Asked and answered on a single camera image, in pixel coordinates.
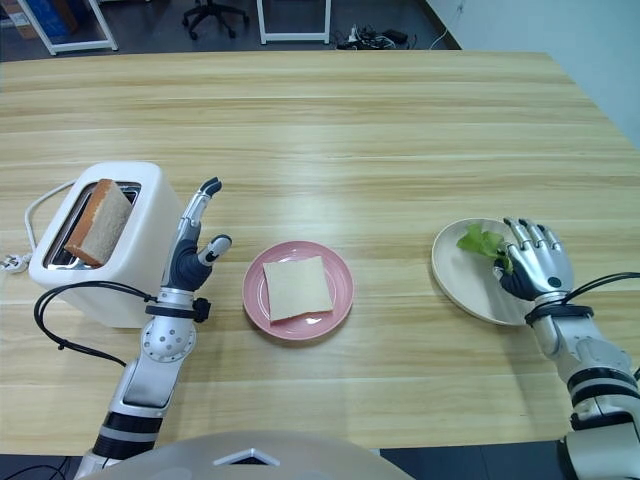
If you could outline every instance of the green lettuce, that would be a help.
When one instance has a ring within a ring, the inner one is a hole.
[[[482,225],[471,223],[467,225],[467,234],[458,240],[458,248],[467,252],[477,253],[495,260],[501,259],[505,266],[505,271],[511,275],[513,273],[513,263],[505,252],[500,250],[504,237],[499,233],[482,231]]]

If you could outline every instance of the power cord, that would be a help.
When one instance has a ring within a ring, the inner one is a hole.
[[[456,17],[461,15],[463,11],[464,11],[464,2],[462,2],[460,5],[458,5],[456,7],[456,11],[455,11],[453,17],[451,18],[451,22],[449,22],[449,25],[451,25],[451,23],[453,23],[453,21],[456,19]],[[447,35],[447,33],[449,33],[449,27],[445,26],[444,27],[444,33],[442,35],[440,35],[438,38],[436,38],[431,45],[429,45],[429,50],[433,50],[433,47],[435,47],[437,45],[437,43]]]
[[[30,467],[23,468],[22,470],[18,470],[17,472],[12,473],[8,477],[4,477],[2,480],[11,480],[13,478],[16,478],[16,477],[22,475],[23,473],[30,472],[31,470],[37,470],[39,468],[46,468],[46,469],[49,469],[49,470],[55,470],[55,473],[53,474],[53,476],[51,476],[51,478],[53,478],[54,476],[58,475],[58,476],[60,476],[60,478],[62,478],[62,480],[67,480],[67,476],[64,473],[62,473],[62,469],[54,467],[53,465],[32,465]]]
[[[71,465],[71,457],[64,457],[62,463],[58,466],[58,470],[62,472],[63,478],[66,477],[69,472],[69,465]],[[58,475],[58,472],[53,472],[53,474],[49,477],[49,480],[53,480],[53,478]]]
[[[129,295],[134,295],[136,297],[140,297],[144,300],[144,302],[156,302],[158,301],[157,297],[149,295],[148,293],[143,292],[142,290],[138,290],[130,285],[125,285],[124,283],[118,282],[108,282],[101,280],[93,280],[88,282],[79,282],[72,283],[69,285],[62,285],[60,287],[52,288],[48,290],[44,294],[38,298],[38,301],[35,303],[33,307],[33,318],[36,321],[36,325],[38,328],[44,332],[44,334],[58,344],[58,350],[64,350],[68,348],[69,350],[73,350],[79,353],[84,353],[85,355],[91,355],[93,357],[104,358],[105,360],[111,360],[123,367],[126,367],[127,364],[120,360],[118,357],[114,357],[108,353],[105,353],[100,350],[96,350],[95,348],[86,347],[84,345],[80,345],[78,343],[70,342],[69,340],[59,337],[51,330],[49,330],[44,324],[44,312],[47,308],[47,305],[58,295],[67,290],[71,290],[73,288],[86,288],[86,287],[98,287],[98,288],[107,288],[110,290],[116,290],[118,292],[127,293]]]
[[[619,282],[621,280],[630,280],[632,278],[640,278],[639,272],[620,272],[620,273],[612,273],[611,275],[605,275],[604,277],[596,278],[595,280],[591,280],[590,282],[581,285],[576,288],[572,292],[569,292],[566,297],[561,300],[554,300],[551,302],[545,302],[538,305],[536,308],[531,310],[531,312],[527,316],[535,316],[536,312],[538,312],[543,307],[547,307],[549,305],[566,305],[571,300],[580,295],[583,295],[595,288],[602,287],[603,285],[607,285],[608,283]],[[640,367],[635,371],[633,377],[640,381]]]
[[[31,253],[27,253],[25,255],[19,254],[10,254],[7,255],[4,260],[0,261],[0,271],[4,270],[8,273],[21,273],[24,272],[29,266],[29,262],[31,261],[31,257],[33,256],[33,252],[36,251],[36,236],[33,233],[33,226],[31,225],[31,215],[33,211],[36,209],[38,205],[40,205],[45,200],[53,197],[57,193],[62,190],[69,188],[71,185],[76,183],[75,180],[70,180],[68,182],[63,183],[62,185],[54,188],[53,190],[48,191],[40,198],[35,200],[27,207],[24,211],[24,226],[27,230],[27,238],[29,239],[29,245],[31,247]]]

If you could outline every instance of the bread slice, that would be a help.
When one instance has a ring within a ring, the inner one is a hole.
[[[333,309],[322,257],[264,263],[269,292],[269,320]]]
[[[64,249],[89,266],[102,267],[116,248],[131,209],[118,184],[101,179]]]

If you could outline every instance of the robotic arm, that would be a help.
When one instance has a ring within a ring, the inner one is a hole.
[[[227,235],[215,237],[200,252],[200,219],[213,195],[222,188],[218,178],[205,182],[180,218],[176,238],[158,294],[146,313],[153,317],[142,329],[140,355],[125,368],[98,439],[87,452],[76,479],[151,450],[169,408],[178,373],[196,344],[192,321],[209,316],[210,303],[194,300],[212,265],[231,246]]]
[[[640,393],[629,355],[608,341],[590,307],[564,303],[573,271],[562,244],[548,228],[505,218],[517,244],[503,250],[496,272],[505,290],[535,301],[527,315],[542,353],[566,383],[574,413],[573,432],[558,443],[565,476],[578,480],[640,479]]]

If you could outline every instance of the chair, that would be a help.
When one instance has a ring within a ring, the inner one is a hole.
[[[198,24],[205,18],[211,16],[216,17],[218,21],[227,28],[229,32],[229,38],[236,38],[236,32],[232,29],[227,21],[222,16],[223,13],[234,13],[236,15],[242,15],[242,21],[245,25],[249,25],[249,16],[244,10],[239,8],[229,7],[227,5],[220,5],[219,3],[213,3],[213,0],[207,0],[206,5],[201,5],[200,0],[196,0],[197,7],[192,8],[184,12],[182,17],[182,25],[189,27],[189,36],[192,40],[197,40],[198,34],[193,31]],[[189,18],[191,15],[196,15],[196,18],[189,24]]]

